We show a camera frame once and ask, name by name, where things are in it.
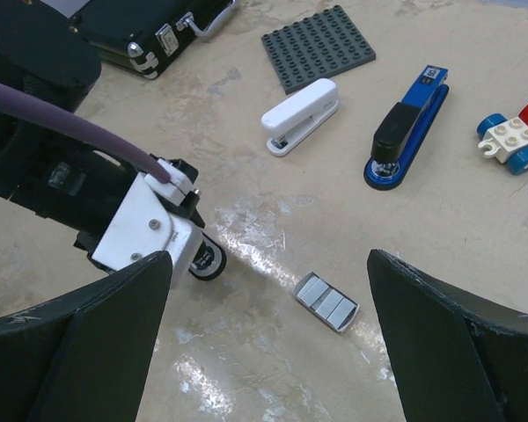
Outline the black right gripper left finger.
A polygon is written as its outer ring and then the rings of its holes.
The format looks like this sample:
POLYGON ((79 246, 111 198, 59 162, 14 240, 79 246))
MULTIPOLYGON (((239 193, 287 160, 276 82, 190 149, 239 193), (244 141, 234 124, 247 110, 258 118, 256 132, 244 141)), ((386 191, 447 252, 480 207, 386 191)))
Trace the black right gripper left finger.
POLYGON ((171 286, 151 253, 0 317, 0 421, 133 421, 171 286))

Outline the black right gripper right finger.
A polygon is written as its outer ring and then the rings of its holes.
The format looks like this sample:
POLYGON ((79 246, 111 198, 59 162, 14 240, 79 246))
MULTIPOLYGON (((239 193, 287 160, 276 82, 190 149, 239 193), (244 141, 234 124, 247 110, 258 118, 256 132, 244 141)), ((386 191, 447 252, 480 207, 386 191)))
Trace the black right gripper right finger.
POLYGON ((528 421, 528 314, 386 251, 367 270, 406 420, 528 421))

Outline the tray of silver staples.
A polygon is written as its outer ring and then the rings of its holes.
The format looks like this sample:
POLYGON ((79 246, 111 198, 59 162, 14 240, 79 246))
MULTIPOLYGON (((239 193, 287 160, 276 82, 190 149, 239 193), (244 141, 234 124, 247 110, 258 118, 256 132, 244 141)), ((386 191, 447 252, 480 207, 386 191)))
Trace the tray of silver staples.
POLYGON ((343 333, 356 319, 360 305, 315 272, 294 287, 295 299, 331 330, 343 333))

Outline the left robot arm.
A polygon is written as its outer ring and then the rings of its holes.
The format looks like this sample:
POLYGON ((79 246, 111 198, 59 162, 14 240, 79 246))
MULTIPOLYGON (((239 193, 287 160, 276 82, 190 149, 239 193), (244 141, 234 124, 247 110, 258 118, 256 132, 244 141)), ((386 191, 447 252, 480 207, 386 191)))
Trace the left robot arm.
POLYGON ((77 117, 100 71, 59 11, 0 1, 0 197, 94 236, 136 176, 77 117))

